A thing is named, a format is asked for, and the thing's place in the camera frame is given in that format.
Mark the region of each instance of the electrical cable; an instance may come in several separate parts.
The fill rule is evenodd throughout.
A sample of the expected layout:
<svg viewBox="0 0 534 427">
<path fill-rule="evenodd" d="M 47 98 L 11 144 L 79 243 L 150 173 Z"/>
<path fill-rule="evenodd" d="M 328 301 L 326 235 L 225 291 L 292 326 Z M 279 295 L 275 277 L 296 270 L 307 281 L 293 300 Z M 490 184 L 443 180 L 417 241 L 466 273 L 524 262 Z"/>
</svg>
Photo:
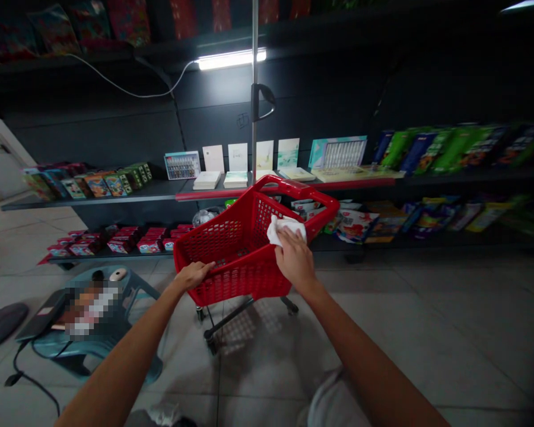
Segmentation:
<svg viewBox="0 0 534 427">
<path fill-rule="evenodd" d="M 94 72 L 96 72 L 97 74 L 99 74 L 103 79 L 105 79 L 106 81 L 108 81 L 109 83 L 111 83 L 113 86 L 115 86 L 117 89 L 123 91 L 124 93 L 126 94 L 129 94 L 130 96 L 134 96 L 136 98 L 158 98 L 158 97 L 161 97 L 161 96 L 166 96 L 166 95 L 169 95 L 171 94 L 174 89 L 176 89 L 176 86 L 178 86 L 178 83 L 180 83 L 180 80 L 182 80 L 182 76 L 184 75 L 184 72 L 186 71 L 186 68 L 188 68 L 189 65 L 193 64 L 194 61 L 190 61 L 186 64 L 186 66 L 184 67 L 184 69 L 182 70 L 182 73 L 180 74 L 180 77 L 178 77 L 178 80 L 176 81 L 176 84 L 174 84 L 174 86 L 172 86 L 172 89 L 170 89 L 168 92 L 165 92 L 163 94 L 156 94 L 156 95 L 137 95 L 137 94 L 134 94 L 132 92 L 129 92 L 128 90 L 126 89 L 123 89 L 121 86 L 117 85 L 117 83 L 114 83 L 111 79 L 109 79 L 108 77 L 106 77 L 103 73 L 101 73 L 97 68 L 93 67 L 93 65 L 91 65 L 90 63 L 88 63 L 85 59 L 83 58 L 80 58 L 79 56 L 77 55 L 73 55 L 72 53 L 66 53 L 64 56 L 72 56 L 73 58 L 75 59 L 78 59 L 80 60 L 82 63 L 84 63 L 85 65 L 87 65 L 89 68 L 91 68 Z"/>
<path fill-rule="evenodd" d="M 6 387 L 11 387 L 12 385 L 14 385 L 15 383 L 18 382 L 18 380 L 20 378 L 25 378 L 27 379 L 29 382 L 33 383 L 37 388 L 39 388 L 42 392 L 44 392 L 44 394 L 46 396 L 48 396 L 52 401 L 53 403 L 55 404 L 55 410 L 57 411 L 58 413 L 58 418 L 59 418 L 59 415 L 61 414 L 60 411 L 59 411 L 59 402 L 58 400 L 53 396 L 53 394 L 51 394 L 43 385 L 41 385 L 37 380 L 34 380 L 34 378 L 32 378 L 31 376 L 27 375 L 24 373 L 24 371 L 20 371 L 20 369 L 18 368 L 18 355 L 20 354 L 20 352 L 28 345 L 28 342 L 29 341 L 25 341 L 23 342 L 22 344 L 20 344 L 20 347 L 18 347 L 18 351 L 16 351 L 16 355 L 14 356 L 14 362 L 13 362 L 13 365 L 14 365 L 14 371 L 16 371 L 16 373 L 14 375 L 10 375 L 8 377 L 8 379 L 6 380 L 6 383 L 4 384 L 4 386 Z"/>
</svg>

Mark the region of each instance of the black wall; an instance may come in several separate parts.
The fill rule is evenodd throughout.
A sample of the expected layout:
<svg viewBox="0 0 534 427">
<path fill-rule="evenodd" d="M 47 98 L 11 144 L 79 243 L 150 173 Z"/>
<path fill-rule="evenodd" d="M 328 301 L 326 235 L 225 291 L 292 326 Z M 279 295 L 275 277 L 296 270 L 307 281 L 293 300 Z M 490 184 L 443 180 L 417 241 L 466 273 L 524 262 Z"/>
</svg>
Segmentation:
<svg viewBox="0 0 534 427">
<path fill-rule="evenodd" d="M 259 81 L 271 87 L 277 109 L 259 123 L 258 140 L 300 138 L 299 166 L 306 167 L 314 138 L 369 135 L 368 162 L 385 128 L 534 120 L 534 27 L 438 36 L 261 63 Z M 164 153 L 185 150 L 171 98 L 133 98 L 85 67 L 83 73 L 91 73 L 85 85 L 0 97 L 6 124 L 37 162 L 110 167 L 142 160 L 163 177 Z M 133 92 L 166 91 L 155 75 L 112 77 Z M 221 144 L 227 156 L 228 144 L 250 144 L 250 84 L 250 67 L 184 75 L 175 94 L 187 150 Z M 136 224 L 185 221 L 196 209 L 193 202 L 161 202 L 77 212 L 87 224 Z"/>
</svg>

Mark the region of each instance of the tiled floor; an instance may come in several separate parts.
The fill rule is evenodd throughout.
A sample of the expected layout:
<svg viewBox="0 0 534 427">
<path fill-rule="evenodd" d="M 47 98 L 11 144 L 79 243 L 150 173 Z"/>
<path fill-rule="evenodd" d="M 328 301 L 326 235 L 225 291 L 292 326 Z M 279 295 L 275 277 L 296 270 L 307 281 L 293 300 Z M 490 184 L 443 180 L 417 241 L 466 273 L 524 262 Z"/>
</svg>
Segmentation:
<svg viewBox="0 0 534 427">
<path fill-rule="evenodd" d="M 71 208 L 0 211 L 0 307 L 24 301 L 33 315 L 70 272 L 36 266 L 45 248 L 83 227 Z M 454 426 L 521 425 L 534 417 L 534 257 L 501 250 L 423 250 L 368 254 L 349 265 L 339 253 L 317 253 L 320 280 Z M 162 288 L 173 262 L 130 262 Z M 307 304 L 295 293 L 297 317 L 278 299 L 258 301 L 228 324 L 209 355 L 194 304 L 184 297 L 158 353 L 164 370 L 135 409 L 179 403 L 202 426 L 293 426 L 320 375 L 339 359 Z M 211 307 L 214 321 L 241 302 Z M 53 404 L 12 373 L 17 346 L 0 345 L 0 425 L 51 425 Z M 79 382 L 24 350 L 19 364 L 66 405 Z"/>
</svg>

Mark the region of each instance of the shopping basket handle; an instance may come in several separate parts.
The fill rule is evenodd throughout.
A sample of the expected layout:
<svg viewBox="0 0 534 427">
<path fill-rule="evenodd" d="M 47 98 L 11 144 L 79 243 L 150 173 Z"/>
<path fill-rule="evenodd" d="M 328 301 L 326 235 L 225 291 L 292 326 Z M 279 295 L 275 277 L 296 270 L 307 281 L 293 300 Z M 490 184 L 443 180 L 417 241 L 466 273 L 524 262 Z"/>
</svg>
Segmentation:
<svg viewBox="0 0 534 427">
<path fill-rule="evenodd" d="M 293 199 L 313 199 L 315 202 L 320 202 L 330 210 L 338 210 L 340 203 L 334 197 L 323 194 L 314 188 L 300 183 L 298 181 L 283 179 L 275 175 L 265 175 L 253 186 L 254 191 L 259 191 L 264 185 L 269 183 L 279 184 L 279 191 L 283 194 L 291 196 Z"/>
</svg>

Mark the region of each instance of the book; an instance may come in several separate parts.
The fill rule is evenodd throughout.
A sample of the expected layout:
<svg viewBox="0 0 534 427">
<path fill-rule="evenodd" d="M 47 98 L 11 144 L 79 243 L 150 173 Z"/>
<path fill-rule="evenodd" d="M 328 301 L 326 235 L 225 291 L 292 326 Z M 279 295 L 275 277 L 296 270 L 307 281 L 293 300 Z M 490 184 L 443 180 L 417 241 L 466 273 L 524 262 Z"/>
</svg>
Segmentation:
<svg viewBox="0 0 534 427">
<path fill-rule="evenodd" d="M 247 144 L 229 144 L 227 152 L 230 162 L 230 171 L 247 172 Z"/>
<path fill-rule="evenodd" d="M 194 190 L 213 190 L 218 184 L 221 177 L 219 171 L 200 172 L 198 178 L 194 181 Z"/>
<path fill-rule="evenodd" d="M 297 167 L 298 138 L 280 139 L 277 152 L 277 169 Z"/>
<path fill-rule="evenodd" d="M 247 172 L 228 172 L 225 174 L 225 188 L 247 187 Z"/>
<path fill-rule="evenodd" d="M 279 173 L 287 179 L 292 179 L 298 182 L 313 181 L 316 179 L 314 175 L 299 167 L 279 169 Z"/>
<path fill-rule="evenodd" d="M 255 170 L 272 170 L 273 169 L 273 142 L 257 142 L 257 153 L 255 157 Z"/>
<path fill-rule="evenodd" d="M 204 153 L 204 164 L 206 171 L 225 172 L 224 168 L 224 149 L 221 145 L 211 145 L 202 147 Z"/>
<path fill-rule="evenodd" d="M 360 181 L 376 178 L 403 178 L 404 172 L 386 171 L 372 166 L 311 169 L 311 172 L 324 183 Z"/>
</svg>

